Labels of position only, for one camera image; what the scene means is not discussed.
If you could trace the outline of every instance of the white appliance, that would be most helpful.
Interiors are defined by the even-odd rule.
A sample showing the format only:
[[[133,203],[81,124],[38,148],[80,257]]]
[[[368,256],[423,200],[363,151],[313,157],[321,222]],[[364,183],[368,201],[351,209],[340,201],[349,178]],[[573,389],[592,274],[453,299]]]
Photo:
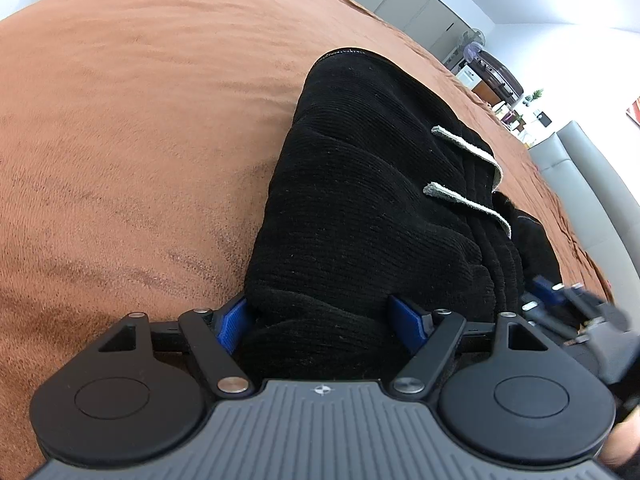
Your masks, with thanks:
[[[465,65],[460,69],[460,72],[456,74],[456,78],[470,90],[472,90],[481,81],[481,77],[471,70],[469,65]]]

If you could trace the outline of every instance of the potted plant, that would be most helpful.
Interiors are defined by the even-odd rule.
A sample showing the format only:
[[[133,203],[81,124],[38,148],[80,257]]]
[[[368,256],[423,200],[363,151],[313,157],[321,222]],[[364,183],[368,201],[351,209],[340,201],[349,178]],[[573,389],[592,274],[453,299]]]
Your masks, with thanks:
[[[513,124],[516,121],[522,121],[522,115],[516,110],[510,110],[503,118],[502,122],[507,126]]]
[[[544,89],[542,88],[538,88],[535,92],[533,92],[533,94],[528,95],[524,98],[524,104],[525,106],[531,106],[531,103],[533,101],[535,101],[536,99],[540,99],[542,97],[542,92],[544,91]]]

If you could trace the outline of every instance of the red picture frame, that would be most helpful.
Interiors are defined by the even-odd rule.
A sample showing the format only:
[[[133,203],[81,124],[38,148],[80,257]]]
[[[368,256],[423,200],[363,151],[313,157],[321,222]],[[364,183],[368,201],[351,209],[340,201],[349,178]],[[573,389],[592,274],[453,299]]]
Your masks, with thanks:
[[[640,126],[640,97],[626,110],[626,114]]]

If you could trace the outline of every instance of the small plant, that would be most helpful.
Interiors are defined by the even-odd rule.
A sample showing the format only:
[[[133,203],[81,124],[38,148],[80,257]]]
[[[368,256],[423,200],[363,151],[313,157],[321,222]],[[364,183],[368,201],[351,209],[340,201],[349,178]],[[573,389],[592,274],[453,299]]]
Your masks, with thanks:
[[[535,92],[533,92],[533,94],[528,95],[524,98],[524,104],[526,106],[529,106],[536,99],[540,99],[542,97],[542,92],[544,92],[544,89],[538,88]]]
[[[516,121],[521,121],[522,120],[522,115],[517,113],[516,110],[513,111],[513,115],[511,116],[511,118],[509,119],[509,124],[513,124]]]

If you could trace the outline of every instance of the metal rivet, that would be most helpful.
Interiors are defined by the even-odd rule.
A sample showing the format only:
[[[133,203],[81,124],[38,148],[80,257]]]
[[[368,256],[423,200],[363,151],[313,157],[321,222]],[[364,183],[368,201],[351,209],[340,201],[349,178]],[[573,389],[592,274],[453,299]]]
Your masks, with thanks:
[[[394,381],[394,390],[401,394],[419,394],[424,390],[424,383],[415,377],[400,377]]]
[[[224,377],[218,381],[218,389],[226,394],[241,394],[249,389],[244,377]]]

